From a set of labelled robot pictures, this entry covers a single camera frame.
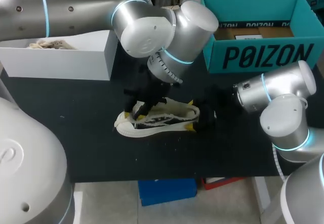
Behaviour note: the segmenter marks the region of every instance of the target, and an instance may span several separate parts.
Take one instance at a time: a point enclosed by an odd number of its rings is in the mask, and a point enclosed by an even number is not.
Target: shoe sole
[[[125,119],[124,112],[122,112],[118,119]],[[172,125],[160,126],[155,128],[147,128],[147,129],[135,129],[132,123],[126,121],[117,125],[116,129],[119,134],[125,137],[132,137],[132,138],[142,138],[154,135],[156,133],[165,132],[165,131],[188,131],[185,126],[191,123],[194,123],[195,120],[176,123]]]

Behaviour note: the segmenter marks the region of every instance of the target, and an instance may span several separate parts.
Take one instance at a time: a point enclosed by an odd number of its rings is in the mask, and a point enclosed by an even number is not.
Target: cardboard box inside box
[[[215,40],[294,37],[290,27],[220,28],[214,36]]]

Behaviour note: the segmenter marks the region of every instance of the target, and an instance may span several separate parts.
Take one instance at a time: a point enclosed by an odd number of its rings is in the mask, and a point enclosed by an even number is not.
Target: white label
[[[253,35],[236,35],[236,39],[256,39],[256,38],[262,38],[262,35],[260,34],[253,34]]]

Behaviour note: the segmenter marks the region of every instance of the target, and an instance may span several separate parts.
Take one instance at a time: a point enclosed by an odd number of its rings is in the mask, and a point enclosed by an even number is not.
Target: screw hole
[[[24,212],[28,212],[29,209],[30,209],[30,206],[27,203],[24,202],[24,203],[21,204],[21,209]]]

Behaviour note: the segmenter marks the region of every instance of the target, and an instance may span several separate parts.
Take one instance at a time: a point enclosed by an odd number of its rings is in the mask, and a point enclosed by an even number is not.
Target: floor tile
[[[83,192],[80,224],[137,224],[137,181],[76,184]]]

